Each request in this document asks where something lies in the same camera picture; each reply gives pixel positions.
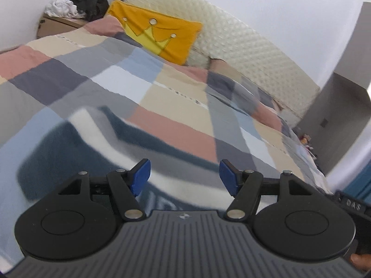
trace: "blue door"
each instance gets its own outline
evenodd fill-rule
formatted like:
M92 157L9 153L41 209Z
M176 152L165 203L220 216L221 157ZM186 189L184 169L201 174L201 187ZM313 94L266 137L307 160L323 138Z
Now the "blue door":
M371 204L371 161L360 174L344 189L344 192L354 198Z

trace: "yellow pillow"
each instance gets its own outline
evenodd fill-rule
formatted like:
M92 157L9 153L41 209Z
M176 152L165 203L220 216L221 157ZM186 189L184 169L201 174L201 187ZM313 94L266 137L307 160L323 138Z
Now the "yellow pillow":
M107 14L116 17L126 34L160 57L182 65L202 29L190 22L114 0Z

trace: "pile of clothes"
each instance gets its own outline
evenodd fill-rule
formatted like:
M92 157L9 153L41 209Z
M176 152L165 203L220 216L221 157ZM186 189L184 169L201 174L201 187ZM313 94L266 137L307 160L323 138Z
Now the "pile of clothes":
M45 7L48 16L82 19L91 22L103 18L107 0L51 0Z

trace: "pink fabric patch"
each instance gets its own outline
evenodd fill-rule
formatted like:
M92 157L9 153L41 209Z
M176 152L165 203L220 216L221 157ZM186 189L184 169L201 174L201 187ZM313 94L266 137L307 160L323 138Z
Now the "pink fabric patch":
M279 132L282 131L282 122L279 117L268 110L268 108L261 102L258 103L255 112L251 115L255 120L260 123L269 126Z
M165 143L217 163L213 137L138 106L129 121Z
M0 54L0 76L9 80L51 59L29 46Z
M173 68L177 69L178 71L186 74L190 78L206 83L207 82L207 70L202 68L196 68L192 66L180 66L177 64L173 64L167 62L168 65L172 66Z
M85 28L91 34L104 35L106 37L112 37L118 32L124 32L119 20L110 15L87 23L83 28Z

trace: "beige fabric patch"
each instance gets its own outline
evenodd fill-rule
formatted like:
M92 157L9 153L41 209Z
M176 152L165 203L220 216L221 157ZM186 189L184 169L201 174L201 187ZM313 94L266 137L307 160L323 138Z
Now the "beige fabric patch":
M171 66L164 65L161 72L157 75L156 81L183 95L207 104L206 84L190 78Z
M279 131L265 126L256 120L254 120L254 126L259 135L264 139L269 154L276 165L276 169L279 172L289 169L293 172L293 174L304 181L302 171L290 157L285 145L282 142L282 134Z
M238 83L242 82L242 74L223 60L211 60L209 70L211 72L227 76Z
M1 76L0 76L0 84L2 84L2 83L4 83L4 82L6 82L7 80L5 79L5 78L2 78Z
M148 111L183 123L199 132L214 137L209 111L169 89L158 85L151 86L140 105Z
M62 33L60 36L84 47L96 46L107 39L107 37L103 35L91 34L85 28L79 28L70 32Z
M65 38L58 37L57 35L51 35L31 41L27 44L27 46L52 58L58 55L68 54L82 48L82 46L71 43Z

